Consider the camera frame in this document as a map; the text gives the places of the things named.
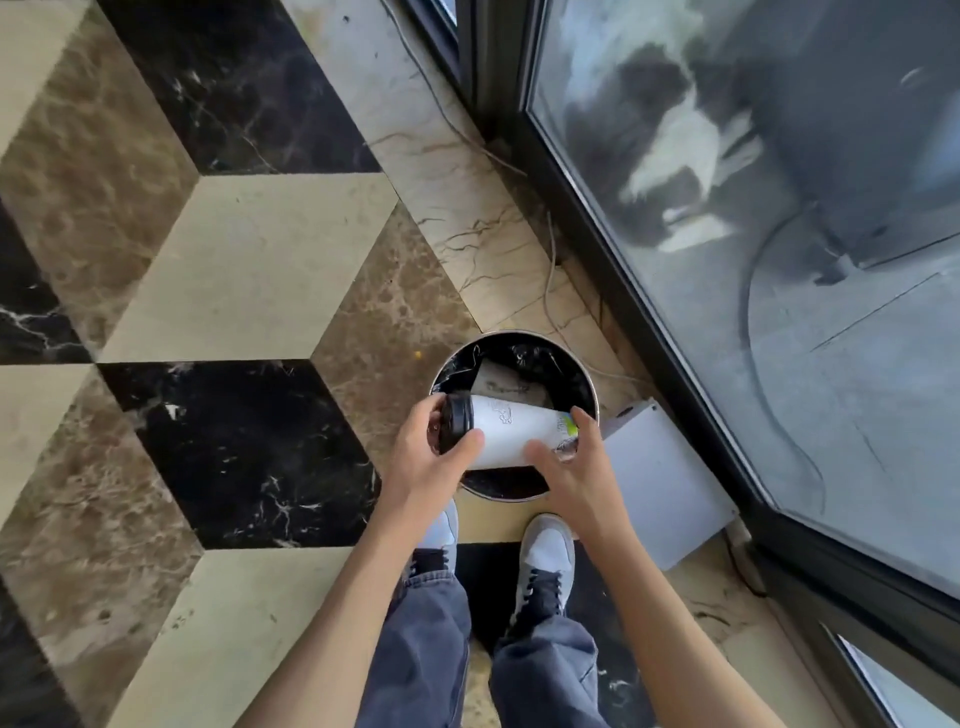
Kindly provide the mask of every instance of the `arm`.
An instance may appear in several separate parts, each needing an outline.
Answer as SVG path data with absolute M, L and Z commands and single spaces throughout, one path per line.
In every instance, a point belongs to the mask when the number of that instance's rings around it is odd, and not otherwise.
M 610 589 L 643 684 L 664 728 L 784 728 L 724 659 L 654 564 L 630 525 L 600 428 L 583 410 L 576 456 L 561 463 L 543 443 L 528 460 L 550 486 L 558 515 L 580 536 Z
M 234 728 L 350 728 L 380 627 L 407 559 L 483 447 L 473 430 L 445 455 L 428 442 L 443 395 L 416 404 L 400 429 L 370 523 L 293 649 Z

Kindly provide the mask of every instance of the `jeans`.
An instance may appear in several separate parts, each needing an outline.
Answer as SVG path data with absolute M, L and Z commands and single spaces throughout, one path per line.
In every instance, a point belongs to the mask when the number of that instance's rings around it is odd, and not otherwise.
M 357 728 L 457 728 L 469 635 L 467 593 L 450 571 L 402 582 L 373 653 Z M 597 710 L 596 644 L 567 617 L 501 640 L 490 692 L 503 728 L 607 728 Z

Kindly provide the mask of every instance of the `black trash bag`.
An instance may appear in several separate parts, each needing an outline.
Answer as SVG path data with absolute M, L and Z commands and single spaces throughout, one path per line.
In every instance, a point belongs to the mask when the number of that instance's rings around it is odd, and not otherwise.
M 569 412 L 578 406 L 597 417 L 589 379 L 570 353 L 523 331 L 491 334 L 463 347 L 440 370 L 431 392 L 468 392 L 485 359 L 513 369 L 525 381 L 542 384 L 554 409 Z M 470 471 L 464 475 L 464 485 L 494 500 L 529 500 L 548 490 L 531 467 Z

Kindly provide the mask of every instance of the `leg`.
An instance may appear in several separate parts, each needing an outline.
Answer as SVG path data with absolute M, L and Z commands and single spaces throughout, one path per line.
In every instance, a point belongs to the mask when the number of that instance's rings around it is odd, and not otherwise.
M 420 544 L 413 576 L 400 584 L 373 653 L 357 728 L 459 726 L 469 658 L 467 593 L 453 575 L 456 511 L 450 503 L 437 531 L 450 544 Z
M 597 709 L 597 648 L 564 615 L 573 587 L 573 536 L 537 516 L 520 545 L 511 627 L 493 655 L 490 691 L 503 728 L 606 728 Z
M 490 691 L 503 728 L 607 728 L 597 709 L 597 648 L 584 626 L 556 616 L 499 645 Z

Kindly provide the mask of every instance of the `person's left hand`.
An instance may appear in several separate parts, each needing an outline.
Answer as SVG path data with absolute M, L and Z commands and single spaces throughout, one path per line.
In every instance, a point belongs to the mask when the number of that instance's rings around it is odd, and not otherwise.
M 411 549 L 450 502 L 460 478 L 483 449 L 472 429 L 449 452 L 437 452 L 437 424 L 445 395 L 417 402 L 396 436 L 370 525 L 395 528 Z

